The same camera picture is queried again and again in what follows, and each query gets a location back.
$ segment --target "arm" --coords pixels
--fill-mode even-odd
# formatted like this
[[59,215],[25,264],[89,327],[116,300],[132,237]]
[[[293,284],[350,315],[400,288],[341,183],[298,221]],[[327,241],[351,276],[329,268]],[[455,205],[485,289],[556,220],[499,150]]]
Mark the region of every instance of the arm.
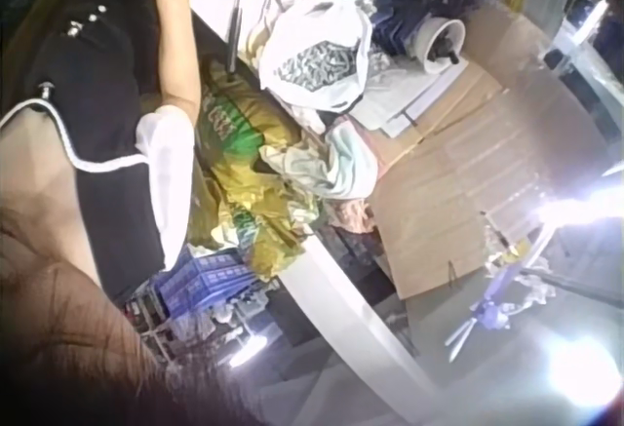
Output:
[[160,83],[163,104],[182,109],[195,125],[201,102],[190,0],[156,0],[161,24]]

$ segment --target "cardboard box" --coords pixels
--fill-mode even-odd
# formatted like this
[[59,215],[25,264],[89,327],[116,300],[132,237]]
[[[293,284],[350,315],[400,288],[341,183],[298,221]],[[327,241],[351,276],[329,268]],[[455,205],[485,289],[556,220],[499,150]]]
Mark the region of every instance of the cardboard box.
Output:
[[[478,83],[458,80],[426,114],[429,124],[419,128],[427,138],[409,133],[386,150],[385,161],[399,160],[370,197],[400,298],[483,265],[488,251],[480,212],[507,239],[520,241],[539,225],[534,211],[540,205],[581,193],[610,165],[592,118],[541,67],[537,46],[508,46],[516,38],[509,30],[531,35],[532,23],[488,11],[481,24],[491,20],[492,31],[504,33],[505,47],[485,39],[488,52],[476,41],[467,51],[473,59],[483,57],[477,62],[497,77],[474,64],[479,69],[473,75],[481,70]],[[501,85],[509,88],[501,92]]]

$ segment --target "woman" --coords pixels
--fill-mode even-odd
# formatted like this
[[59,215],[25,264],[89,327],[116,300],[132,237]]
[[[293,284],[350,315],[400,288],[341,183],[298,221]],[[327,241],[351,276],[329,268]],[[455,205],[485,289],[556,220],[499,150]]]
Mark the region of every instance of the woman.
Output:
[[1,121],[3,424],[259,424],[207,363],[172,381],[111,302],[173,265],[188,218],[200,102],[191,11],[189,0],[156,3],[162,107],[140,115],[129,2],[82,0],[29,77],[52,105]]

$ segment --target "white plastic bag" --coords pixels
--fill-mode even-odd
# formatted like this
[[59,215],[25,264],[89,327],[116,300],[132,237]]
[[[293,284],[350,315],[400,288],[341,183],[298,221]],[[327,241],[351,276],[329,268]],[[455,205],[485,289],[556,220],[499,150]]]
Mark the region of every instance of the white plastic bag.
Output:
[[275,23],[260,57],[262,88],[294,106],[343,112],[364,91],[371,36],[355,3],[302,0]]

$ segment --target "white bowl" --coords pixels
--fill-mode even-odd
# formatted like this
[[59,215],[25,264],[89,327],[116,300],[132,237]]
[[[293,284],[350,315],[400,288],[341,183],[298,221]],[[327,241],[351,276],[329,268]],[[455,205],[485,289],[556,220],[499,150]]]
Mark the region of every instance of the white bowl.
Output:
[[418,33],[408,47],[409,55],[420,60],[426,73],[432,75],[442,73],[452,64],[450,58],[440,58],[436,61],[431,61],[427,58],[433,43],[445,30],[448,30],[448,37],[452,42],[453,50],[459,57],[466,40],[466,26],[460,19],[427,19],[420,26]]

